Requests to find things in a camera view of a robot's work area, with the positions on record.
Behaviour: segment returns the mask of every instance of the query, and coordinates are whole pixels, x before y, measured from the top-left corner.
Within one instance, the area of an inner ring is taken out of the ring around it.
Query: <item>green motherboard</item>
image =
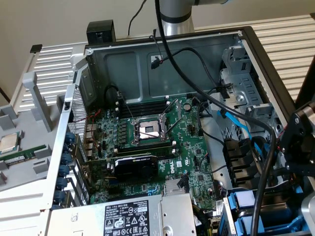
[[[91,204],[130,196],[165,194],[168,181],[177,182],[184,175],[188,175],[191,199],[200,208],[215,207],[215,197],[212,196],[213,177],[203,174],[198,165],[208,151],[204,136],[198,128],[197,106],[192,104],[192,98],[186,97],[169,98],[168,104],[170,106],[165,113],[166,128],[175,125],[163,141],[153,138],[143,140],[138,145],[134,143],[134,120],[150,121],[154,120],[156,115],[145,118],[117,118],[115,110],[112,109],[100,112],[94,120],[89,121],[90,127],[94,125],[92,132],[95,137],[94,144],[85,144],[90,146],[90,150],[86,147],[89,161],[85,165],[89,166],[94,179]],[[114,175],[108,173],[108,163],[113,164],[117,159],[138,155],[158,157],[158,174],[150,181],[118,181]],[[211,171],[206,160],[202,162],[201,169]]]

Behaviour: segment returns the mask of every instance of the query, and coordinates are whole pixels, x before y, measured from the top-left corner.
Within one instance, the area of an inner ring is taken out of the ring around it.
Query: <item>black connector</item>
[[[188,174],[187,174],[187,175],[184,175],[184,176],[179,180],[179,182],[177,183],[177,186],[178,186],[179,188],[183,188],[183,187],[184,187],[185,193],[189,193],[189,177],[188,177]]]
[[[154,69],[158,68],[160,64],[161,64],[161,60],[159,58],[155,59],[151,63],[151,69],[154,70]]]

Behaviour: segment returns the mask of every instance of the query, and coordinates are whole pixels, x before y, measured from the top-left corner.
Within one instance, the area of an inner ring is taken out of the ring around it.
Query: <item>warning label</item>
[[[104,236],[149,235],[147,200],[105,207]]]

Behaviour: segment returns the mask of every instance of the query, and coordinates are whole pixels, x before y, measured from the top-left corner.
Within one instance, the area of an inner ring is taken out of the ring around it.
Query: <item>computer chip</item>
[[[203,181],[204,179],[203,179],[203,176],[198,176],[198,180],[199,181]]]
[[[19,140],[19,132],[5,135],[0,140],[0,154],[16,149]]]

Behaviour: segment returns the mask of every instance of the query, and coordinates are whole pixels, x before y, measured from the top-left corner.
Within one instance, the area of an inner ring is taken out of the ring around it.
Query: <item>black cable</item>
[[[197,57],[200,59],[200,61],[201,61],[202,65],[203,65],[203,68],[205,69],[205,72],[206,72],[208,78],[212,81],[212,83],[215,85],[215,87],[218,86],[218,83],[215,82],[215,80],[214,80],[213,77],[211,76],[211,74],[210,74],[210,72],[209,72],[209,70],[208,70],[208,68],[207,68],[207,65],[206,65],[205,61],[203,60],[202,56],[201,56],[201,55],[199,54],[199,52],[197,52],[194,48],[190,48],[190,47],[182,48],[182,49],[180,49],[180,50],[174,52],[174,53],[172,54],[172,57],[175,56],[175,55],[177,55],[178,53],[183,52],[183,51],[190,51],[190,52],[192,52],[192,53],[195,53],[195,54],[197,55]],[[169,56],[167,56],[167,57],[163,58],[162,60],[163,60],[163,62],[164,62],[164,61],[169,60],[169,59],[170,59]]]
[[[163,62],[163,57],[162,57],[162,53],[161,53],[161,50],[159,49],[159,45],[158,45],[158,42],[155,38],[154,35],[150,35],[149,38],[152,38],[154,40],[154,42],[156,43],[156,46],[157,46],[157,49],[158,49],[158,52],[159,52],[159,55],[161,56],[161,59],[160,59],[160,64]]]
[[[118,89],[117,86],[115,86],[115,85],[108,85],[108,86],[106,86],[106,88],[104,89],[104,101],[106,100],[107,91],[108,91],[110,88],[113,88],[113,89],[115,89],[117,92],[119,92],[119,89]]]
[[[204,159],[206,159],[206,157],[207,157],[207,156],[204,156],[204,157],[201,159],[200,163],[199,163],[199,171],[200,171],[200,172],[202,172],[202,173],[204,173],[204,174],[207,174],[207,175],[211,175],[211,174],[213,174],[213,173],[215,173],[215,172],[218,172],[219,170],[223,169],[224,167],[226,167],[226,165],[223,165],[223,166],[221,166],[221,167],[219,167],[219,168],[217,168],[217,169],[215,169],[214,171],[211,171],[211,172],[203,171],[203,170],[201,170],[201,164],[202,164],[202,162],[204,161]]]
[[[5,98],[5,100],[6,100],[8,103],[11,102],[10,98],[8,97],[8,95],[6,95],[6,93],[3,91],[2,88],[0,88],[0,93],[2,94],[2,96]]]
[[[269,125],[248,117],[222,103],[220,103],[219,101],[215,100],[214,98],[212,98],[211,96],[209,96],[207,93],[205,93],[202,89],[200,89],[193,81],[191,81],[183,72],[182,70],[179,68],[179,66],[177,65],[177,63],[175,62],[175,60],[172,57],[172,53],[169,50],[169,47],[167,45],[167,41],[165,38],[165,34],[164,34],[164,29],[163,29],[163,25],[162,25],[162,19],[161,19],[161,12],[160,12],[160,5],[159,5],[159,0],[155,0],[155,5],[156,5],[156,15],[157,15],[157,24],[158,24],[158,29],[161,35],[161,39],[163,42],[163,45],[165,47],[165,51],[167,56],[169,57],[169,60],[171,61],[174,69],[177,71],[177,73],[183,78],[183,80],[189,85],[191,86],[193,89],[195,89],[199,94],[201,94],[202,96],[204,96],[206,99],[210,100],[213,104],[217,105],[218,107],[221,107],[222,109],[224,109],[227,112],[230,112],[232,115],[243,119],[249,123],[258,125],[259,127],[262,127],[263,129],[265,129],[269,134],[270,134],[270,149],[267,153],[267,158],[266,158],[266,163],[263,169],[263,173],[260,177],[259,180],[259,184],[258,184],[258,189],[256,192],[256,198],[255,198],[255,203],[254,203],[254,213],[252,216],[252,226],[251,226],[251,236],[255,236],[257,235],[257,229],[258,229],[258,220],[259,220],[259,213],[260,213],[260,209],[261,209],[261,203],[262,203],[262,198],[263,198],[263,194],[264,194],[264,189],[267,183],[267,178],[270,172],[270,169],[272,168],[273,165],[273,157],[274,157],[274,152],[276,149],[276,135],[274,130],[272,129],[272,127],[270,127]]]
[[[200,120],[200,116],[199,116],[199,113],[200,113],[200,107],[202,106],[202,102],[199,103],[199,106],[198,106],[198,110],[197,110],[197,121],[198,121],[198,126],[199,126],[199,129],[202,131],[202,133],[204,133],[205,135],[207,135],[208,137],[210,137],[211,139],[213,140],[216,140],[218,141],[220,144],[222,144],[224,146],[224,142],[210,134],[208,134],[206,131],[204,131],[204,129],[202,128],[201,126],[201,120]]]
[[[130,35],[130,27],[131,27],[131,23],[132,21],[139,15],[140,11],[142,10],[143,8],[143,5],[146,3],[147,0],[143,0],[139,10],[137,11],[137,13],[132,17],[132,19],[130,20],[129,22],[129,27],[128,27],[128,36]]]
[[[217,89],[217,88],[213,88],[213,89],[211,89],[211,90],[208,92],[208,94],[209,94],[209,93],[211,93],[211,92],[212,92],[213,90],[215,90],[215,89]]]
[[[193,99],[193,100],[196,99],[196,100],[200,103],[200,100],[199,100],[197,97],[193,97],[192,99]],[[206,111],[206,113],[209,115],[209,117],[212,117],[211,113],[207,110],[207,107],[205,107],[205,106],[203,105],[203,103],[202,103],[201,105],[202,105],[202,108],[203,108],[203,109]]]

